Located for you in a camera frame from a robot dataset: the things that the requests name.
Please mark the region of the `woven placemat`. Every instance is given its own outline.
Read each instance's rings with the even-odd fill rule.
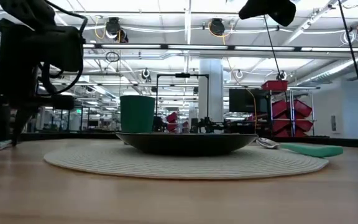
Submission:
[[[251,179],[314,172],[328,160],[247,146],[226,156],[170,157],[144,154],[122,142],[59,149],[50,164],[96,174],[153,179]]]

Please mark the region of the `table surface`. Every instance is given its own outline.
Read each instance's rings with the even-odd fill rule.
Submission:
[[[355,148],[312,174],[237,181],[111,177],[42,160],[54,149],[113,141],[33,141],[0,151],[0,223],[358,223]]]

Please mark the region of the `wooden table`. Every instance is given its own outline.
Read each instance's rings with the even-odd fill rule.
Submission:
[[[42,160],[61,147],[109,143],[34,141],[0,151],[0,224],[358,223],[358,149],[316,173],[243,181],[119,178]]]

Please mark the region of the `green cup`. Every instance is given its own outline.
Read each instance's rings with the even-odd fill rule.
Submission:
[[[122,96],[120,101],[122,132],[152,132],[155,98],[148,96]]]

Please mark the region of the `black bowl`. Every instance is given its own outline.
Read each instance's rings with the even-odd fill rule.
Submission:
[[[258,138],[254,134],[116,133],[131,146],[150,154],[219,156],[238,150]]]

